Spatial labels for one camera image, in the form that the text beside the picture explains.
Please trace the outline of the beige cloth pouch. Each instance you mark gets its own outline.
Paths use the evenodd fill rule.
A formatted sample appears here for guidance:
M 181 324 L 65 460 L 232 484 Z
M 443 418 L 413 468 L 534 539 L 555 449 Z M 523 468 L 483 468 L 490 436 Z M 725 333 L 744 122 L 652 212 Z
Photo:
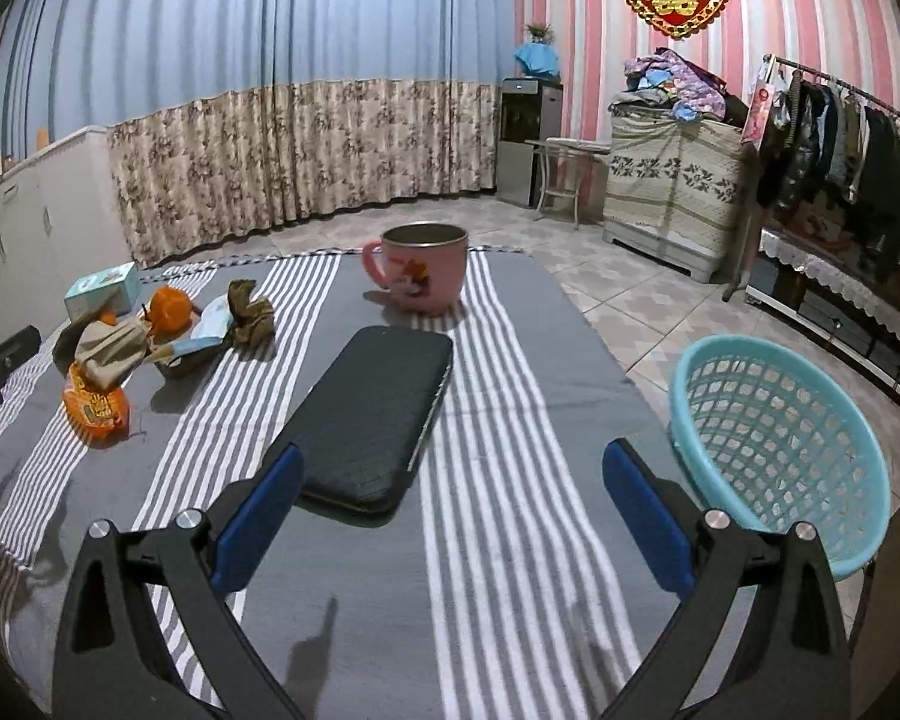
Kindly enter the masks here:
M 99 392 L 119 387 L 149 353 L 149 325 L 141 317 L 113 320 L 86 312 L 59 332 L 52 358 L 61 374 L 75 367 Z

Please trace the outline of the light blue paper card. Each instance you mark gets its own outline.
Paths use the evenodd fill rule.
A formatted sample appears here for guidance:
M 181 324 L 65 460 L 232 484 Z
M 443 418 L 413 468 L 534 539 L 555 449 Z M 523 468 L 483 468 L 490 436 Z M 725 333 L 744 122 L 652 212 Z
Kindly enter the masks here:
M 229 344 L 233 315 L 226 294 L 194 314 L 194 324 L 180 338 L 157 346 L 148 363 L 167 380 L 183 379 L 214 361 Z

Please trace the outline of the orange snack wrapper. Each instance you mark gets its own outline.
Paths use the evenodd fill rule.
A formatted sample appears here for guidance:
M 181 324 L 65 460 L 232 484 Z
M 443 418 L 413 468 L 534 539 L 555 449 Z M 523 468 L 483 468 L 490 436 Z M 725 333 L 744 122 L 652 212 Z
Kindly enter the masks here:
M 64 411 L 74 429 L 87 439 L 110 440 L 130 427 L 130 402 L 121 387 L 103 392 L 84 377 L 75 362 L 63 388 Z

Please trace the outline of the teal tissue box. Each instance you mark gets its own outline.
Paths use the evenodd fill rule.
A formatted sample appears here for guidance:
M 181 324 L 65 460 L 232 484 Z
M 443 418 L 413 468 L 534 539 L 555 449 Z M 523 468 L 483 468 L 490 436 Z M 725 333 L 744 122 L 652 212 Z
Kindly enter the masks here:
M 77 278 L 64 294 L 64 310 L 69 320 L 98 309 L 109 309 L 115 316 L 123 316 L 133 309 L 139 289 L 136 263 L 122 263 Z

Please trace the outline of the white side cabinet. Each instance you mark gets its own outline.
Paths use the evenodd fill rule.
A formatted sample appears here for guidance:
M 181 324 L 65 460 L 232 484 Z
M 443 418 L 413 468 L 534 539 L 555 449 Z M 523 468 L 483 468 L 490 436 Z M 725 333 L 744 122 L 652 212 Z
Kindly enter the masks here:
M 23 160 L 0 179 L 0 340 L 29 325 L 50 335 L 77 278 L 130 258 L 105 128 Z

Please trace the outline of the orange fruit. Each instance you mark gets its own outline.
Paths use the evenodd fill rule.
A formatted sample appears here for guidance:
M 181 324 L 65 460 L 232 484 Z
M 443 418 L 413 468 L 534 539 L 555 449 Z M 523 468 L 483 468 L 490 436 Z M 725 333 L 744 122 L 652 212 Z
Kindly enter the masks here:
M 159 286 L 144 307 L 149 337 L 159 343 L 180 338 L 199 317 L 199 309 L 183 289 Z

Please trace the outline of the grey striped table cloth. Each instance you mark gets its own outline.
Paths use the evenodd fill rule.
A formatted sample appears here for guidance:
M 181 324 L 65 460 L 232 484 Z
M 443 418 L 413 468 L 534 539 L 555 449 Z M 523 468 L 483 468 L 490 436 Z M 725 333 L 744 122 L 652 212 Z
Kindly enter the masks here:
M 240 278 L 276 338 L 191 376 L 142 367 L 130 430 L 76 433 L 63 376 L 38 353 L 0 405 L 0 644 L 39 706 L 87 527 L 162 527 L 250 476 L 361 328 L 398 323 L 356 255 L 244 255 L 146 277 L 208 305 Z M 230 609 L 313 718 L 593 718 L 639 667 L 676 600 L 606 493 L 626 439 L 678 478 L 667 431 L 557 281 L 532 257 L 471 252 L 460 309 L 437 322 L 452 378 L 393 517 L 363 527 L 290 512 Z

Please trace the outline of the black glasses case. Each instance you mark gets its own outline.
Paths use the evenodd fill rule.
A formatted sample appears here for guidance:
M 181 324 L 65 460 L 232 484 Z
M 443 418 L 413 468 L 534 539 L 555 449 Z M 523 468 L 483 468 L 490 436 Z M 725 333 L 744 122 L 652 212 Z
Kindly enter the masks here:
M 351 522 L 382 522 L 411 488 L 453 366 L 453 341 L 364 327 L 310 388 L 265 455 L 302 459 L 301 498 Z

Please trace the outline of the low tv cabinet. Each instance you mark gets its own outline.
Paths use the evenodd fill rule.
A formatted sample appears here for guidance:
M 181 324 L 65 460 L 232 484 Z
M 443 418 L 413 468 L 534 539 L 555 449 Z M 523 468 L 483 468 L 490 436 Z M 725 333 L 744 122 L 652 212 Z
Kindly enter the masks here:
M 802 327 L 900 403 L 900 310 L 821 250 L 763 229 L 743 293 Z

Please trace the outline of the blue floral window curtain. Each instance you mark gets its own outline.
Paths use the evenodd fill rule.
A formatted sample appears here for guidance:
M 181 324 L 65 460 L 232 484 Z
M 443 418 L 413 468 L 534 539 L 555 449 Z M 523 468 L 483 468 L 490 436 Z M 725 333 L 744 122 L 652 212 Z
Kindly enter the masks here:
M 9 0 L 0 154 L 105 135 L 131 255 L 496 183 L 514 0 Z

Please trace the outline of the pink metal mug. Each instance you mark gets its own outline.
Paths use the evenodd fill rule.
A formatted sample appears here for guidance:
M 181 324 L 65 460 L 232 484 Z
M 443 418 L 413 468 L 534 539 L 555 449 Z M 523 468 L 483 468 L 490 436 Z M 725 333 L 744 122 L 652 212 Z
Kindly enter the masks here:
M 400 224 L 362 246 L 362 266 L 398 309 L 441 316 L 460 297 L 469 243 L 456 224 Z

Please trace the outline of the cloth covered cabinet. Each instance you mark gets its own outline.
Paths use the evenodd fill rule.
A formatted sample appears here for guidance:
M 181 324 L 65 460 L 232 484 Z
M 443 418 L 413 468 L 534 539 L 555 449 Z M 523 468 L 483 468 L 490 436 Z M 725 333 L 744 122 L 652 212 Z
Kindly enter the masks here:
M 733 249 L 747 172 L 739 128 L 617 106 L 603 238 L 708 283 Z

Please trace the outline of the pile of folded clothes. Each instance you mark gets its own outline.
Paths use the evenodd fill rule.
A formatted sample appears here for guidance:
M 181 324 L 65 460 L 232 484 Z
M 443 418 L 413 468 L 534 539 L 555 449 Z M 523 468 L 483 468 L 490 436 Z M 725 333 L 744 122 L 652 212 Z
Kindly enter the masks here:
M 667 110 L 678 122 L 713 119 L 741 128 L 748 106 L 728 91 L 727 82 L 671 49 L 624 62 L 626 87 L 613 96 L 610 109 L 622 106 Z

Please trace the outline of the grey water dispenser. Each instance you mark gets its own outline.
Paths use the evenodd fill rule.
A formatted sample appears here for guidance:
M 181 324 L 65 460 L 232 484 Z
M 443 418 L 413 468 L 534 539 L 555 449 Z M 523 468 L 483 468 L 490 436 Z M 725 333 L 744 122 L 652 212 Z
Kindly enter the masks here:
M 500 87 L 496 195 L 533 206 L 539 192 L 536 144 L 560 133 L 562 85 L 544 78 L 505 78 Z

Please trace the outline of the blue covered potted plant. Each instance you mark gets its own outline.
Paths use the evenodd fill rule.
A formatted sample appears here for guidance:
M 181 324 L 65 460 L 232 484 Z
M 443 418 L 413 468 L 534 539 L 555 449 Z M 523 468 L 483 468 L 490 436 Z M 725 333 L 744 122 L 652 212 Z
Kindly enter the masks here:
M 515 49 L 515 64 L 521 75 L 559 82 L 559 55 L 554 47 L 554 31 L 549 23 L 528 23 L 526 39 Z

